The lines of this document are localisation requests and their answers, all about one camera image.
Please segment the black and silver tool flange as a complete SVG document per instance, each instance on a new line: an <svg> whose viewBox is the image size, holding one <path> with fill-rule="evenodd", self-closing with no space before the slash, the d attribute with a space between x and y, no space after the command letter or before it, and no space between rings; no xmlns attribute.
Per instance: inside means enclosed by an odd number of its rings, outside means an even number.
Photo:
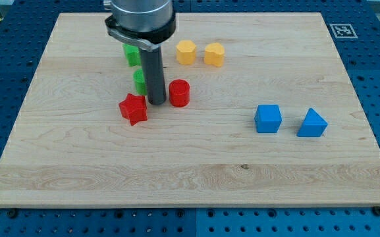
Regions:
<svg viewBox="0 0 380 237"><path fill-rule="evenodd" d="M153 51L159 44L168 40L176 30L176 14L162 27L148 32L138 32L122 27L113 15L105 19L105 25L109 36L116 40L139 47L146 51Z"/></svg>

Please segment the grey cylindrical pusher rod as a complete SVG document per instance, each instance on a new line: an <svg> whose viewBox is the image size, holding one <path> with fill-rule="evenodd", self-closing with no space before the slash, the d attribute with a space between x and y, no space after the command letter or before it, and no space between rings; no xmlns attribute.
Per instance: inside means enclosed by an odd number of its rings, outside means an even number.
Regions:
<svg viewBox="0 0 380 237"><path fill-rule="evenodd" d="M162 105L166 101L166 87L161 48L153 51L139 49L139 54L148 101L152 105Z"/></svg>

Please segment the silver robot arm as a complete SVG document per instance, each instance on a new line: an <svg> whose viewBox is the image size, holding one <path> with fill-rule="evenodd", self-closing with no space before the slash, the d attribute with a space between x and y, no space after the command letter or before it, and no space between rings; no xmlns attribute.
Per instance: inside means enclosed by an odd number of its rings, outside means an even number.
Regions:
<svg viewBox="0 0 380 237"><path fill-rule="evenodd" d="M176 30L176 14L171 0L110 0L103 2L111 12L105 19L107 33L139 50L148 102L166 101L161 45Z"/></svg>

